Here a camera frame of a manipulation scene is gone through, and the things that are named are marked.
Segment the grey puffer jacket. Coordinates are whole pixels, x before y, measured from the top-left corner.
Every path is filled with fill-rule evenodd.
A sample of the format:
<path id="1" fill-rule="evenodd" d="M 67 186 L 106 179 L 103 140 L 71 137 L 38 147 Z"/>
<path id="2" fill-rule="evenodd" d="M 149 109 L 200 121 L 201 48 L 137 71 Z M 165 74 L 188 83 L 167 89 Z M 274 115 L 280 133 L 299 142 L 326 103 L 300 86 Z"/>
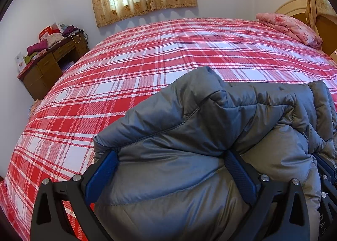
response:
<path id="1" fill-rule="evenodd" d="M 142 101 L 94 138 L 119 164 L 94 212 L 114 240 L 228 239 L 248 211 L 222 156 L 272 180 L 299 179 L 319 236 L 314 157 L 336 163 L 336 110 L 322 81 L 224 82 L 205 66 Z"/>

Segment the pink clothes pile on floor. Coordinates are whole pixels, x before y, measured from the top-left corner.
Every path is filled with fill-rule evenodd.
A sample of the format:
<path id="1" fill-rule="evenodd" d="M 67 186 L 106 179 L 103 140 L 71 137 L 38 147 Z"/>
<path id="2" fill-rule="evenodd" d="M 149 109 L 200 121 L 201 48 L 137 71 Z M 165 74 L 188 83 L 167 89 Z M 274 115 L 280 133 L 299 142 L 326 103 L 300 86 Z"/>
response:
<path id="1" fill-rule="evenodd" d="M 41 104 L 41 102 L 42 101 L 40 99 L 37 99 L 34 101 L 34 103 L 30 107 L 28 119 L 30 119 L 33 116 L 33 114 L 35 113 L 36 109 Z"/>

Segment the magenta folded clothes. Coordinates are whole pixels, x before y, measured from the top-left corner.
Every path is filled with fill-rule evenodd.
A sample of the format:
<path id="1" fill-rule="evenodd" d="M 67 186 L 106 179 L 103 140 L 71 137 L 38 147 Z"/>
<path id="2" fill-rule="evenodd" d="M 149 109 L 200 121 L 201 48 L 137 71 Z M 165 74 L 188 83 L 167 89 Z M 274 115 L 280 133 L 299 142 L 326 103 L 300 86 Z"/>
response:
<path id="1" fill-rule="evenodd" d="M 30 56 L 35 52 L 39 53 L 42 50 L 47 49 L 47 48 L 48 48 L 47 40 L 42 40 L 34 45 L 28 46 L 27 54 Z"/>

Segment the beige folded clothes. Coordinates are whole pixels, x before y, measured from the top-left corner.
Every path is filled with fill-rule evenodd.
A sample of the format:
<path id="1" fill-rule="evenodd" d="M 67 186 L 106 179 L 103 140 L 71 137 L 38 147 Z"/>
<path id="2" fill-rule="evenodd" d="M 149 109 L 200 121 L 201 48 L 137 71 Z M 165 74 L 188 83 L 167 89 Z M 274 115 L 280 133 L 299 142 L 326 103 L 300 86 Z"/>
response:
<path id="1" fill-rule="evenodd" d="M 53 33 L 46 37 L 47 40 L 47 48 L 51 49 L 55 44 L 64 40 L 64 37 L 61 33 Z"/>

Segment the dark purple clothes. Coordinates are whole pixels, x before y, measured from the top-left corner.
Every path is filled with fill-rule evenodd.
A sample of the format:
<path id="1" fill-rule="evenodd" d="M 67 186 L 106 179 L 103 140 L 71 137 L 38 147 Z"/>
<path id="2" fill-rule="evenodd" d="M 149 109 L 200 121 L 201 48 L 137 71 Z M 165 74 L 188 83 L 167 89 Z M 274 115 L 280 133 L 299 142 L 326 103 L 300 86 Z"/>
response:
<path id="1" fill-rule="evenodd" d="M 64 38 L 67 38 L 69 36 L 77 34 L 78 32 L 80 32 L 80 29 L 78 29 L 74 25 L 70 25 L 63 31 L 62 36 Z"/>

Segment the brown wooden desk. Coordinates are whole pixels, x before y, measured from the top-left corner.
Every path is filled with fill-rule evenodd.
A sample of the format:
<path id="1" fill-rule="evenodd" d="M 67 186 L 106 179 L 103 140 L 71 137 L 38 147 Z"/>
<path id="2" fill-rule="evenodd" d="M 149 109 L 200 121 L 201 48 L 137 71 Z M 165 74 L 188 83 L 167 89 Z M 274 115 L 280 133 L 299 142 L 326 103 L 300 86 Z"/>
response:
<path id="1" fill-rule="evenodd" d="M 76 63 L 88 51 L 86 33 L 77 30 L 30 62 L 18 75 L 18 79 L 34 100 L 42 100 L 67 67 Z"/>

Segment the red plaid bed sheet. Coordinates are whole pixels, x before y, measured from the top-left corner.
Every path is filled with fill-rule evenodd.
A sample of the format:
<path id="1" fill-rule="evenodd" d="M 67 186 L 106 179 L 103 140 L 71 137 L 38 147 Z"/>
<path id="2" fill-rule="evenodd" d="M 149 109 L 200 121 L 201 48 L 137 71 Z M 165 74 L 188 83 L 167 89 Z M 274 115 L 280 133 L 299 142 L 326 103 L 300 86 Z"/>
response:
<path id="1" fill-rule="evenodd" d="M 112 35 L 76 62 L 29 119 L 1 183 L 1 209 L 22 240 L 44 178 L 64 181 L 93 161 L 93 136 L 186 72 L 210 66 L 225 81 L 322 80 L 336 95 L 336 63 L 256 21 L 181 19 Z"/>

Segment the white greeting card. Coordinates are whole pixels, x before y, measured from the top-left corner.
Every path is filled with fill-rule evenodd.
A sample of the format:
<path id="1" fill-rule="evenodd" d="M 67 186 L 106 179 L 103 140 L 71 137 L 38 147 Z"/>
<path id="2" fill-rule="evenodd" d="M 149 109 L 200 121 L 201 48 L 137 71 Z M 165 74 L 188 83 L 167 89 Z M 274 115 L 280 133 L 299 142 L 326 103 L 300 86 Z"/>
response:
<path id="1" fill-rule="evenodd" d="M 15 56 L 15 63 L 17 65 L 18 71 L 21 73 L 26 67 L 25 57 L 21 52 Z"/>

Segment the green folded cloth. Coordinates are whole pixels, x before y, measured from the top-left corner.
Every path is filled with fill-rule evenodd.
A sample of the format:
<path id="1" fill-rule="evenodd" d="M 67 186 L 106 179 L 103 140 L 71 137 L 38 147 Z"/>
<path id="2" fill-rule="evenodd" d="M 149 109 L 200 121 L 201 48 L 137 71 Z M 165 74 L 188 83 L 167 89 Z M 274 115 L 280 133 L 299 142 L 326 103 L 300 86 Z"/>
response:
<path id="1" fill-rule="evenodd" d="M 34 53 L 32 53 L 32 54 L 26 55 L 26 56 L 24 57 L 24 62 L 25 62 L 25 64 L 28 65 L 28 64 L 31 62 L 32 58 L 33 58 L 34 56 L 36 56 L 37 54 L 38 54 L 37 52 L 34 52 Z"/>

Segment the beige side curtain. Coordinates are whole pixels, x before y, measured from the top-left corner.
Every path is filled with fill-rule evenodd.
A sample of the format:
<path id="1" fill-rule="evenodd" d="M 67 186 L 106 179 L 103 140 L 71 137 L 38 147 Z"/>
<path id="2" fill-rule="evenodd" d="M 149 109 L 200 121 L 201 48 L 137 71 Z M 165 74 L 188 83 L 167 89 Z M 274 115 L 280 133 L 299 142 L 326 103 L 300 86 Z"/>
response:
<path id="1" fill-rule="evenodd" d="M 313 30 L 318 16 L 336 17 L 336 12 L 328 0 L 307 0 L 305 18 L 307 25 Z"/>

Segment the red gift box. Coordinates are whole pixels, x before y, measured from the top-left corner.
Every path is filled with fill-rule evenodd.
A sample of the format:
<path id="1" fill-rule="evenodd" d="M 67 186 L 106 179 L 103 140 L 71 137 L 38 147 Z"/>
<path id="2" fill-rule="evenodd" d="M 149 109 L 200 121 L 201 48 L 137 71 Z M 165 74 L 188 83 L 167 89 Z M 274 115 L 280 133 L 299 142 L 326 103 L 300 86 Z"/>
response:
<path id="1" fill-rule="evenodd" d="M 48 36 L 54 34 L 54 33 L 59 33 L 59 28 L 58 27 L 46 27 L 44 30 L 42 30 L 39 34 L 39 41 L 45 40 Z"/>

